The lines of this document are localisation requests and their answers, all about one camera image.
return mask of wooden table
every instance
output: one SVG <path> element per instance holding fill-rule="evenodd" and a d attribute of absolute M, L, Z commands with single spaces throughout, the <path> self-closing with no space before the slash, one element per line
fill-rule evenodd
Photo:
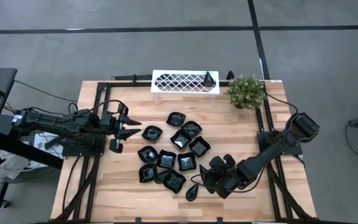
<path fill-rule="evenodd" d="M 78 100 L 80 109 L 93 107 L 96 85 L 96 81 L 83 82 Z M 280 100 L 287 100 L 283 83 L 266 82 L 266 87 L 271 95 Z M 155 105 L 150 87 L 112 87 L 110 99 L 123 101 L 129 108 L 129 117 L 142 122 L 143 125 L 139 128 L 143 130 L 149 125 L 155 125 L 163 129 L 163 134 L 159 142 L 154 144 L 143 139 L 140 132 L 126 142 L 123 141 L 122 154 L 115 154 L 108 149 L 110 140 L 108 138 L 105 154 L 100 160 L 91 221 L 134 222 L 135 217 L 141 217 L 144 222 L 215 222 L 216 217 L 223 217 L 227 222 L 275 220 L 266 171 L 255 190 L 246 194 L 231 194 L 227 199 L 221 199 L 217 194 L 210 194 L 200 187 L 195 201 L 186 200 L 186 191 L 193 186 L 190 177 L 198 174 L 198 169 L 180 172 L 188 180 L 176 195 L 163 184 L 139 183 L 138 171 L 144 165 L 137 155 L 139 149 L 151 145 L 157 151 L 164 149 L 177 154 L 190 151 L 187 147 L 179 152 L 169 140 L 177 131 L 177 128 L 165 123 L 167 116 L 173 111 L 184 113 L 187 121 L 196 121 L 203 128 L 201 135 L 210 143 L 212 149 L 198 158 L 197 163 L 206 168 L 209 167 L 208 162 L 214 156 L 223 157 L 225 154 L 231 154 L 238 162 L 259 152 L 256 137 L 259 129 L 255 111 L 239 110 L 230 105 L 228 96 L 223 95 L 226 90 L 227 87 L 221 87 L 221 94 L 216 98 L 214 106 L 211 105 L 210 96 L 169 94 L 159 95 L 158 105 Z M 288 106 L 271 98 L 268 100 L 275 128 L 283 128 L 290 116 Z M 116 111 L 116 108 L 117 104 L 109 104 L 110 111 Z M 263 107 L 261 110 L 264 127 L 268 129 Z M 51 218 L 62 212 L 63 193 L 74 160 L 74 157 L 65 159 Z M 307 213 L 315 216 L 303 165 L 293 156 L 282 156 L 282 161 L 289 191 Z M 71 178 L 67 204 L 77 191 L 81 166 L 82 158 L 77 163 Z M 278 189 L 277 192 L 281 214 L 284 217 L 282 195 Z M 85 192 L 80 218 L 85 216 L 86 200 L 84 199 L 87 196 L 88 193 Z"/>

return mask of plant pot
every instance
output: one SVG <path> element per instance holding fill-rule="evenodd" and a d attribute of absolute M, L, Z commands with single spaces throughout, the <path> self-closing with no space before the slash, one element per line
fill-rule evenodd
<path fill-rule="evenodd" d="M 243 109 L 244 107 L 241 105 L 234 105 L 237 109 Z"/>

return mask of green plant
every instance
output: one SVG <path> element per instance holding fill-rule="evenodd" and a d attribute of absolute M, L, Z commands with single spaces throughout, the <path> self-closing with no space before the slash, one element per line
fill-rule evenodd
<path fill-rule="evenodd" d="M 262 82 L 255 77 L 239 77 L 232 80 L 225 95 L 230 96 L 230 103 L 236 108 L 249 110 L 259 108 L 266 97 Z"/>

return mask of white basket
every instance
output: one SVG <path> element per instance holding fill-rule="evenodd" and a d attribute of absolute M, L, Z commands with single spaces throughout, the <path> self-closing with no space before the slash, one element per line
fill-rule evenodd
<path fill-rule="evenodd" d="M 207 72 L 214 80 L 214 85 L 211 87 L 203 85 Z M 155 104 L 158 103 L 160 93 L 179 93 L 212 95 L 212 105 L 214 105 L 216 95 L 220 94 L 219 72 L 153 70 L 151 92 L 155 95 Z"/>

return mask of black line on floor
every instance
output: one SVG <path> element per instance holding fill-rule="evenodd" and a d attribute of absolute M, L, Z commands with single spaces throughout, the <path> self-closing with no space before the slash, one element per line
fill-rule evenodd
<path fill-rule="evenodd" d="M 262 31 L 279 31 L 279 30 L 358 30 L 355 26 L 261 26 Z"/>
<path fill-rule="evenodd" d="M 85 33 L 121 33 L 121 32 L 242 31 L 242 30 L 253 30 L 253 29 L 254 28 L 251 26 L 31 29 L 31 30 L 0 30 L 0 34 L 85 34 Z"/>
<path fill-rule="evenodd" d="M 252 27 L 254 28 L 254 35 L 255 35 L 255 41 L 256 41 L 256 47 L 258 50 L 259 55 L 259 62 L 262 69 L 262 78 L 264 80 L 269 80 L 269 70 L 267 68 L 267 62 L 266 62 L 266 56 L 264 51 L 264 46 L 262 43 L 262 38 L 260 36 L 259 26 L 258 26 L 258 20 L 256 17 L 256 11 L 253 0 L 248 0 L 248 6 L 249 6 L 249 12 L 252 19 Z"/>

